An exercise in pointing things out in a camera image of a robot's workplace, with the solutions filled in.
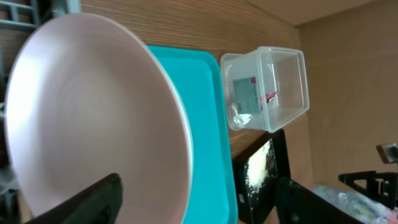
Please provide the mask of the teal serving tray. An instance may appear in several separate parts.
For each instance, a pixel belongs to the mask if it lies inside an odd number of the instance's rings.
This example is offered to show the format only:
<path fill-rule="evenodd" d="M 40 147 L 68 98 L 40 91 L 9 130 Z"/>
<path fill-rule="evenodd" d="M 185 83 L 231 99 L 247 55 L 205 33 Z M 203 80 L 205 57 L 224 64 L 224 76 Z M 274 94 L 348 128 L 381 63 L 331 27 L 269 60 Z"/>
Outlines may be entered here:
<path fill-rule="evenodd" d="M 180 94 L 193 138 L 193 181 L 184 223 L 236 223 L 228 124 L 218 62 L 212 54 L 149 46 Z"/>

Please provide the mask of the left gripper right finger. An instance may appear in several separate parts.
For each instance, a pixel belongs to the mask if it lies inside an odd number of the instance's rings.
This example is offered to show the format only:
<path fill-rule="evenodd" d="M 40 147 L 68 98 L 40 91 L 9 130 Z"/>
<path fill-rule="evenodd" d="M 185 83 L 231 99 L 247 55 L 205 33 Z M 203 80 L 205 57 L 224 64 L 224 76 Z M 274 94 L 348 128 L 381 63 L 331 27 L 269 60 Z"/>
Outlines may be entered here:
<path fill-rule="evenodd" d="M 309 189 L 288 177 L 277 181 L 274 200 L 281 224 L 358 224 Z"/>

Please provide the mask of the white tissue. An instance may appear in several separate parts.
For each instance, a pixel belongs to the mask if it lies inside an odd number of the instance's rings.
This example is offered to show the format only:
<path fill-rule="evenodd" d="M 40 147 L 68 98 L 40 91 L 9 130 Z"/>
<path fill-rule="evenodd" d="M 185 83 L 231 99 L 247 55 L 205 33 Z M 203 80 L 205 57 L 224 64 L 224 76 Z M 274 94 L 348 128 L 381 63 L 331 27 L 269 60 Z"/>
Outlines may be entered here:
<path fill-rule="evenodd" d="M 232 124 L 234 129 L 243 129 L 247 124 L 252 120 L 251 114 L 239 114 L 238 107 L 235 103 L 230 104 L 231 112 L 232 112 Z"/>

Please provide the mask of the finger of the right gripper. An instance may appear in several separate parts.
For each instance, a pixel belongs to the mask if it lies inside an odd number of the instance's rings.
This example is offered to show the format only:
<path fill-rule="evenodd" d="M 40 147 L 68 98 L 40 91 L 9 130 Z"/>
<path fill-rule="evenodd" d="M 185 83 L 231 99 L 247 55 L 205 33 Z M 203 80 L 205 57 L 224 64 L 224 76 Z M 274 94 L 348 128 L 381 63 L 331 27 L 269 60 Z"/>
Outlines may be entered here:
<path fill-rule="evenodd" d="M 387 208 L 397 207 L 397 173 L 365 171 L 340 174 L 338 180 Z"/>

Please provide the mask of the large white plate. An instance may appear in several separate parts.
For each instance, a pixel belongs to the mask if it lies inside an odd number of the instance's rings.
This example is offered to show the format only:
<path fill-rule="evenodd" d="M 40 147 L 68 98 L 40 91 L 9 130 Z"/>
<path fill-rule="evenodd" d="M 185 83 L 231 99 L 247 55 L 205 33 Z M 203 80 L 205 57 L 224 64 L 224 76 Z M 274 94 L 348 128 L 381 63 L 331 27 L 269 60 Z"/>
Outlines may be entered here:
<path fill-rule="evenodd" d="M 193 175 L 182 99 L 143 41 L 117 22 L 69 14 L 40 26 L 7 84 L 6 141 L 35 216 L 117 173 L 117 223 L 181 223 Z"/>

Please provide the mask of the pile of white rice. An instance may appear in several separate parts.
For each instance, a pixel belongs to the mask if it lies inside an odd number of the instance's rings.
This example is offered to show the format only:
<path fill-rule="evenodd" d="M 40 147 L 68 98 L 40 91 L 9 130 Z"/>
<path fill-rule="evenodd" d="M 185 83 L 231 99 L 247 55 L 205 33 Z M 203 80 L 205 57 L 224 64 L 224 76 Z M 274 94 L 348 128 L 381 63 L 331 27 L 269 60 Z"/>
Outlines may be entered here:
<path fill-rule="evenodd" d="M 244 166 L 245 184 L 249 198 L 259 194 L 269 178 L 275 177 L 273 140 L 267 141 L 247 161 Z"/>

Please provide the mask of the clear plastic bin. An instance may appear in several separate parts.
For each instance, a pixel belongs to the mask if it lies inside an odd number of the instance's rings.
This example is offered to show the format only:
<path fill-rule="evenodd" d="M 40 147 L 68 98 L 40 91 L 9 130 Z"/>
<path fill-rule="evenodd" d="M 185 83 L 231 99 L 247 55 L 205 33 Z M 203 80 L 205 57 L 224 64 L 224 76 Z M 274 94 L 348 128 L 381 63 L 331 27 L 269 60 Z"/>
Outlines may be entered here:
<path fill-rule="evenodd" d="M 232 130 L 231 103 L 239 114 L 251 114 L 243 129 L 274 133 L 304 114 L 310 107 L 303 52 L 283 47 L 258 47 L 246 54 L 220 58 L 228 125 Z M 277 98 L 259 107 L 259 95 L 277 92 Z"/>

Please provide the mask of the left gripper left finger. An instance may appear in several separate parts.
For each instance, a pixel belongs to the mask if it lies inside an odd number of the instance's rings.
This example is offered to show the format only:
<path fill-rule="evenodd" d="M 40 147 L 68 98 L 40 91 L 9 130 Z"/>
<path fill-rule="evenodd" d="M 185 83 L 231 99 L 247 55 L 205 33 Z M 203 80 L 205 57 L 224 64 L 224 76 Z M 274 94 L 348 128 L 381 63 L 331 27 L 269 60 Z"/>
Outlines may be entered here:
<path fill-rule="evenodd" d="M 122 180 L 112 173 L 27 224 L 113 224 L 122 203 Z"/>

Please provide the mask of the grey plastic dish rack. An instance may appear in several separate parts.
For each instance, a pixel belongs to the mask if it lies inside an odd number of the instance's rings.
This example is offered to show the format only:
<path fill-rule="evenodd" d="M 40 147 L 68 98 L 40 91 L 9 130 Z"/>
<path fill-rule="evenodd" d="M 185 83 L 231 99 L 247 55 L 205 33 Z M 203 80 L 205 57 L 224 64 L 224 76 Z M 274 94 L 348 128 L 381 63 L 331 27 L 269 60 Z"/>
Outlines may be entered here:
<path fill-rule="evenodd" d="M 51 19 L 80 11 L 80 0 L 1 0 L 1 29 L 31 32 Z"/>

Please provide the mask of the black tray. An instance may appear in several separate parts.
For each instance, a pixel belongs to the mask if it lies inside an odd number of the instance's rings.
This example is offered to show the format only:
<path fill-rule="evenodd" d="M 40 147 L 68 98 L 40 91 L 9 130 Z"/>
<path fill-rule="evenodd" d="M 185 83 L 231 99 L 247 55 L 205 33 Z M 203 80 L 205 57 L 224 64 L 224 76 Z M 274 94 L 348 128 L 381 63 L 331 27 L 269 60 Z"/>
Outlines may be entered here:
<path fill-rule="evenodd" d="M 259 194 L 249 198 L 248 188 L 245 184 L 244 166 L 248 159 L 267 141 L 274 143 L 275 177 L 266 181 L 266 186 Z M 290 177 L 289 157 L 285 133 L 282 129 L 276 133 L 265 133 L 249 145 L 243 152 L 233 159 L 233 174 L 238 203 L 238 217 L 244 223 L 264 223 L 275 203 L 275 188 L 281 177 Z"/>

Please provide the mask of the red snack wrapper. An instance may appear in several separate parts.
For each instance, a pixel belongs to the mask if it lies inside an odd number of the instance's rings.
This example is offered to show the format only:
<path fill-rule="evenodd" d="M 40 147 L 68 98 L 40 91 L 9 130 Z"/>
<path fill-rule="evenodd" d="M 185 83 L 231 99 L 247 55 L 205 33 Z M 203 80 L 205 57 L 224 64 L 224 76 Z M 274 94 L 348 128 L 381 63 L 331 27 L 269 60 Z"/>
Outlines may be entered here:
<path fill-rule="evenodd" d="M 272 100 L 275 100 L 277 98 L 277 92 L 272 92 L 272 93 L 266 93 L 265 95 L 265 100 L 263 100 L 263 96 L 259 95 L 259 107 L 261 110 L 264 108 L 264 102 L 267 104 L 270 103 Z"/>

